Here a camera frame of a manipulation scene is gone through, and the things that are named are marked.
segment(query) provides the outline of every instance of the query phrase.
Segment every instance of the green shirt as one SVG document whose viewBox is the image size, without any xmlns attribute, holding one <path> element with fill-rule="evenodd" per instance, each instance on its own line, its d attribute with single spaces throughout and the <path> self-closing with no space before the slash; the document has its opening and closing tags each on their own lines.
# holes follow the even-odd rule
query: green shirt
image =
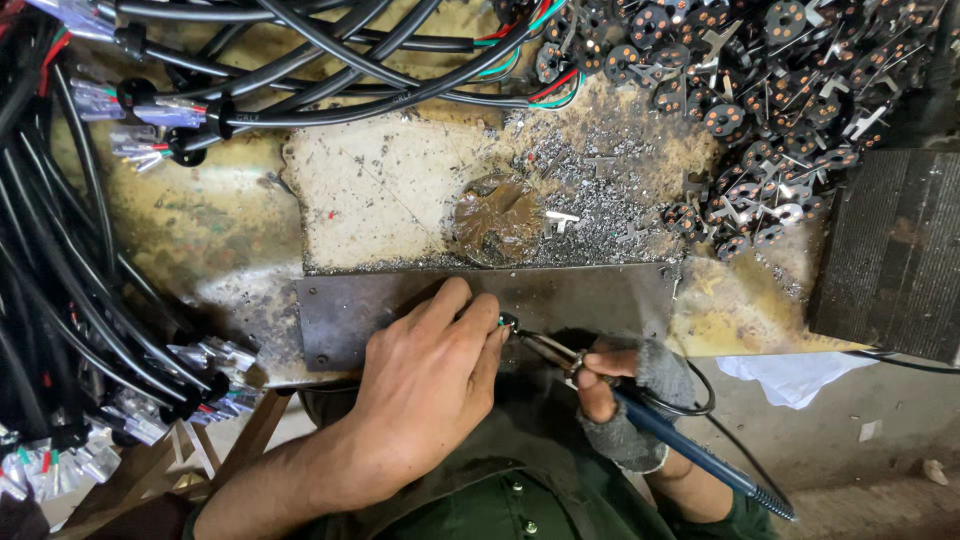
<svg viewBox="0 0 960 540">
<path fill-rule="evenodd" d="M 743 494 L 733 493 L 733 508 L 716 523 L 684 521 L 672 507 L 662 513 L 636 494 L 623 475 L 613 478 L 603 468 L 582 471 L 582 486 L 592 505 L 590 516 L 604 539 L 750 539 L 777 538 L 765 509 Z M 198 508 L 187 522 L 184 540 L 193 540 Z M 328 518 L 319 518 L 291 538 L 323 540 Z M 502 473 L 426 504 L 393 523 L 378 540 L 577 540 L 575 527 L 545 486 L 522 470 Z"/>
<path fill-rule="evenodd" d="M 776 538 L 770 517 L 734 492 L 721 522 L 685 522 L 669 501 L 658 512 L 575 420 L 576 393 L 501 375 L 489 415 L 436 469 L 369 508 L 307 524 L 316 540 L 675 540 Z M 193 540 L 193 521 L 184 538 Z"/>
</svg>

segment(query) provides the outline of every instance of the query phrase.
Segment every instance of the black rubber mat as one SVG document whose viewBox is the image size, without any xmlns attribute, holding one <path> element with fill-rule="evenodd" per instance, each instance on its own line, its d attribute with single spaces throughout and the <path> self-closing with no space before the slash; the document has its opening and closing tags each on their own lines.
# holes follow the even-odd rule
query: black rubber mat
<svg viewBox="0 0 960 540">
<path fill-rule="evenodd" d="M 954 363 L 960 348 L 960 153 L 866 152 L 837 195 L 810 329 Z"/>
</svg>

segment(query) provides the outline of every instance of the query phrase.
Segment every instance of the man's right hand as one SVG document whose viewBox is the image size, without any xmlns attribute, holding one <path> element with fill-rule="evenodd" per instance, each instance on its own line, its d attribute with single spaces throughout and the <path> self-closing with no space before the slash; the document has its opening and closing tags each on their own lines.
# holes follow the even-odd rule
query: man's right hand
<svg viewBox="0 0 960 540">
<path fill-rule="evenodd" d="M 499 303 L 462 279 L 377 332 L 356 406 L 340 422 L 264 454 L 227 482 L 198 539 L 276 538 L 321 515 L 384 501 L 428 473 L 493 405 Z"/>
</svg>

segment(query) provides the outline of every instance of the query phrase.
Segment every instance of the finger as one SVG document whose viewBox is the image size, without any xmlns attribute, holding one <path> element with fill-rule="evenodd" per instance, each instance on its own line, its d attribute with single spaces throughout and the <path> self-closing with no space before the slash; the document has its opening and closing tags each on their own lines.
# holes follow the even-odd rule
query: finger
<svg viewBox="0 0 960 540">
<path fill-rule="evenodd" d="M 453 317 L 470 299 L 470 287 L 463 278 L 450 278 L 445 281 L 433 297 L 430 305 L 420 317 L 418 324 L 431 328 L 445 329 L 453 322 Z"/>
<path fill-rule="evenodd" d="M 492 331 L 484 342 L 477 363 L 467 381 L 467 398 L 464 401 L 463 417 L 470 429 L 473 429 L 493 407 L 493 382 L 496 370 L 500 367 L 500 353 L 503 344 L 510 337 L 510 328 L 501 327 Z"/>
<path fill-rule="evenodd" d="M 636 377 L 636 351 L 592 353 L 584 356 L 584 364 L 600 375 Z"/>
<path fill-rule="evenodd" d="M 492 294 L 484 293 L 473 299 L 460 320 L 453 323 L 453 327 L 487 335 L 496 330 L 499 319 L 500 301 Z"/>
<path fill-rule="evenodd" d="M 616 401 L 610 385 L 589 369 L 577 372 L 577 395 L 584 416 L 596 424 L 608 423 L 616 413 Z"/>
<path fill-rule="evenodd" d="M 410 325 L 415 325 L 421 319 L 426 309 L 430 307 L 430 303 L 433 302 L 433 299 L 424 300 L 417 304 L 417 307 L 414 307 L 409 313 L 404 315 L 401 320 L 406 321 Z"/>
</svg>

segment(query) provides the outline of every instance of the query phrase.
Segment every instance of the metal plate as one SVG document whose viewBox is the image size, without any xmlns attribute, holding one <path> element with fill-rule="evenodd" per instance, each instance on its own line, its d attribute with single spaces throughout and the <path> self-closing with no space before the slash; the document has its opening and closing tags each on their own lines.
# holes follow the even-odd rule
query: metal plate
<svg viewBox="0 0 960 540">
<path fill-rule="evenodd" d="M 297 282 L 307 369 L 363 367 L 370 336 L 453 276 L 466 279 L 474 294 L 495 295 L 523 328 L 546 332 L 589 327 L 664 338 L 674 290 L 661 263 L 309 277 Z"/>
</svg>

